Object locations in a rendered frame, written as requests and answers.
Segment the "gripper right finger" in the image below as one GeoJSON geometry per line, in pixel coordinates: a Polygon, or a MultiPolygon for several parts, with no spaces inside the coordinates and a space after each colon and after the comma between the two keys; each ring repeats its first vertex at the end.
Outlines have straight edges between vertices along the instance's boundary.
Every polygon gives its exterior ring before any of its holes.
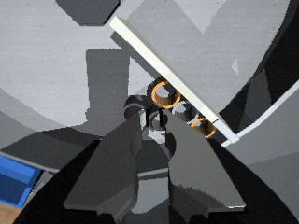
{"type": "Polygon", "coordinates": [[[169,202],[184,224],[192,215],[205,216],[208,224],[299,224],[276,193],[214,138],[164,107],[159,116],[165,146],[174,155],[168,163],[169,202]]]}

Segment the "blue crate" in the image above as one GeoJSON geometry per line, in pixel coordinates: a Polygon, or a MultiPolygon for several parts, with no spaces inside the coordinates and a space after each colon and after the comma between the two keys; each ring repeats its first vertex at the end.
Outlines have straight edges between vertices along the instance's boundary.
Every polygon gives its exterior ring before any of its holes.
{"type": "Polygon", "coordinates": [[[0,155],[0,203],[21,209],[38,186],[43,172],[42,169],[0,155]]]}

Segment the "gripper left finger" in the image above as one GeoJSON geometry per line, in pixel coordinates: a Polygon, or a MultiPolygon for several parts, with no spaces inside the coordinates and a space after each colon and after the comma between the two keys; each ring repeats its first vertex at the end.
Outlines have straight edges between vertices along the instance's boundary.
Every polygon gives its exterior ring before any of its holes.
{"type": "Polygon", "coordinates": [[[12,224],[95,224],[102,213],[125,224],[137,202],[136,154],[149,120],[150,109],[145,107],[91,142],[36,193],[12,224]]]}

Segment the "bronze bushing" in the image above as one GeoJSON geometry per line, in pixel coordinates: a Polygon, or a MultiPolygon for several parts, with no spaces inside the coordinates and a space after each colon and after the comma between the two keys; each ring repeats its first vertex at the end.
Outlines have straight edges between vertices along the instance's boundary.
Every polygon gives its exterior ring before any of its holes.
{"type": "Polygon", "coordinates": [[[198,132],[202,133],[207,138],[212,136],[217,129],[201,112],[199,113],[199,117],[197,118],[197,120],[189,125],[192,126],[198,132]],[[206,120],[206,123],[204,123],[201,126],[193,126],[197,121],[200,120],[206,120]]]}
{"type": "Polygon", "coordinates": [[[177,89],[175,89],[174,93],[171,96],[165,97],[165,98],[160,97],[156,93],[156,90],[160,86],[167,85],[167,84],[173,86],[163,76],[160,76],[155,79],[155,81],[153,82],[153,85],[152,85],[152,92],[151,92],[152,101],[160,108],[162,108],[162,107],[171,108],[171,107],[175,106],[180,100],[181,93],[177,89]]]}

